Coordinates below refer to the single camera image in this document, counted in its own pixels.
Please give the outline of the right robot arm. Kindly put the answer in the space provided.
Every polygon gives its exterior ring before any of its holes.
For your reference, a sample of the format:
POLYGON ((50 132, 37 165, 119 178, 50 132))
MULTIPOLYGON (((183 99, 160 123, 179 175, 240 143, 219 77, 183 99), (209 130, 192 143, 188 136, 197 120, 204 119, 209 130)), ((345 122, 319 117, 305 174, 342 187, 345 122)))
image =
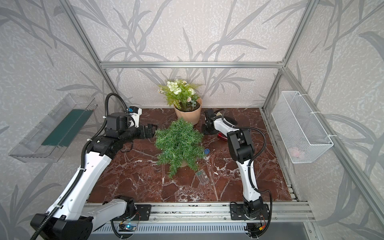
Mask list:
POLYGON ((214 135, 221 133, 227 138, 229 152, 232 159, 238 165, 243 185, 244 213, 249 219, 255 219, 259 215, 271 217, 269 206, 264 203, 262 194, 270 190, 261 191, 257 187, 254 171, 254 160, 261 155, 266 148, 264 133, 253 127, 239 127, 236 122, 227 120, 219 111, 208 109, 205 111, 205 123, 202 126, 203 134, 214 135), (251 130, 260 133, 263 137, 262 149, 257 153, 253 145, 251 130))

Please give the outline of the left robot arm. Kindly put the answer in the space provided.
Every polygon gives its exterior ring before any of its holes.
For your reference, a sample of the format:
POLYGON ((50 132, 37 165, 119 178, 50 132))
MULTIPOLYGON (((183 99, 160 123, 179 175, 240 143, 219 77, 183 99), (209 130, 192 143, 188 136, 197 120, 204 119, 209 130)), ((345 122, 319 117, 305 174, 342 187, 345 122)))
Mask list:
POLYGON ((65 190, 44 214, 35 214, 32 239, 86 240, 92 232, 115 218, 134 219, 139 213, 134 199, 118 196, 89 212, 84 205, 107 166, 126 143, 151 139, 157 126, 141 126, 138 107, 128 107, 115 93, 105 98, 105 115, 101 128, 87 140, 81 153, 81 164, 65 190))

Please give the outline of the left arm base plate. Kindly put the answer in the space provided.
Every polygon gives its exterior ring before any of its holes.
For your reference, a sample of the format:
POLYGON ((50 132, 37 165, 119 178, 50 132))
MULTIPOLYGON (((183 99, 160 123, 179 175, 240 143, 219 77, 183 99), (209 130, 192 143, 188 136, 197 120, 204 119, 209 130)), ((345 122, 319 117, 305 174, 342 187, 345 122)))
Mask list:
POLYGON ((149 221, 150 215, 151 215, 151 208, 152 205, 150 204, 137 204, 136 207, 136 214, 132 218, 132 221, 149 221))

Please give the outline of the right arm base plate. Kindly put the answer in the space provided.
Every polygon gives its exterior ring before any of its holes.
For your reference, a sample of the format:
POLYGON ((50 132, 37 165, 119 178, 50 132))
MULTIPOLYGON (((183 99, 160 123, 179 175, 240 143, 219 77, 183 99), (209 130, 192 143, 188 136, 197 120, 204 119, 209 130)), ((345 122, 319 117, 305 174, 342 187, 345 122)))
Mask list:
POLYGON ((268 204, 263 204, 263 206, 253 212, 252 214, 246 213, 246 208, 244 207, 244 204, 238 204, 236 202, 230 202, 230 214, 231 214, 231 220, 237 221, 237 220, 270 220, 270 208, 268 204))

